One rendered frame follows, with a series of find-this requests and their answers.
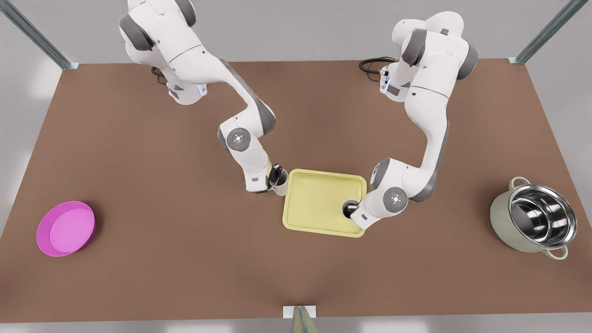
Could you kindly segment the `grey-green steel pot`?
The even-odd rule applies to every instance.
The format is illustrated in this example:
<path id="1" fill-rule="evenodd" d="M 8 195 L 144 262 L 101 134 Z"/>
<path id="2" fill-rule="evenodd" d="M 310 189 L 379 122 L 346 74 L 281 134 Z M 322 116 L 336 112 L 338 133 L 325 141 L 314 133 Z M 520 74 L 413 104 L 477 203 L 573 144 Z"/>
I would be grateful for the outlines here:
<path id="1" fill-rule="evenodd" d="M 509 247 L 554 260 L 568 257 L 567 245 L 577 232 L 575 212 L 565 198 L 524 177 L 511 179 L 509 189 L 493 200 L 490 223 Z"/>

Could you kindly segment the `silver frame post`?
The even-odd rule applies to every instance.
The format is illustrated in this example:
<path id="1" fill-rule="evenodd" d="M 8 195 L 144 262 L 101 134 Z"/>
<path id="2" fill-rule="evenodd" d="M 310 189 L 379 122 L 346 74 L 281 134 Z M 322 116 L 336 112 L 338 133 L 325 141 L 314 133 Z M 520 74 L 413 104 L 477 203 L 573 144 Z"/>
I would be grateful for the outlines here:
<path id="1" fill-rule="evenodd" d="M 18 27 L 45 55 L 61 70 L 77 70 L 79 63 L 71 62 L 53 45 L 10 0 L 0 0 L 2 12 L 13 25 Z"/>
<path id="2" fill-rule="evenodd" d="M 545 27 L 515 57 L 510 64 L 525 64 L 563 27 L 589 0 L 569 0 Z"/>
<path id="3" fill-rule="evenodd" d="M 316 314 L 315 305 L 283 306 L 283 318 L 292 319 L 290 333 L 319 333 L 313 322 Z"/>

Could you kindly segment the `yellow rectangular tray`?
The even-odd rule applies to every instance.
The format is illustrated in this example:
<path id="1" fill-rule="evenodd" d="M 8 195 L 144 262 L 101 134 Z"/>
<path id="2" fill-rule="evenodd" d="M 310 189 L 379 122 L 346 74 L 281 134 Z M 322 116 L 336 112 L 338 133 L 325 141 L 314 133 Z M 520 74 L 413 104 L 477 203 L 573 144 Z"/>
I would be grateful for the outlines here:
<path id="1" fill-rule="evenodd" d="M 283 225 L 290 230 L 359 238 L 364 234 L 343 215 L 346 203 L 359 202 L 367 192 L 357 175 L 293 169 L 288 175 Z"/>

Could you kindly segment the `pink round bowl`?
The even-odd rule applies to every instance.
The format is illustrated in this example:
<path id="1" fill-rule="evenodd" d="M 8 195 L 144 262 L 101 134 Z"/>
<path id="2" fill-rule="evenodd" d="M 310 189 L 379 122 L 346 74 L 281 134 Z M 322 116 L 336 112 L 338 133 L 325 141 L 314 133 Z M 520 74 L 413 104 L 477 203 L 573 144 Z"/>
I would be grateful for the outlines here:
<path id="1" fill-rule="evenodd" d="M 41 219 L 37 246 L 48 256 L 63 257 L 84 248 L 96 231 L 97 219 L 90 206 L 84 202 L 63 202 Z"/>

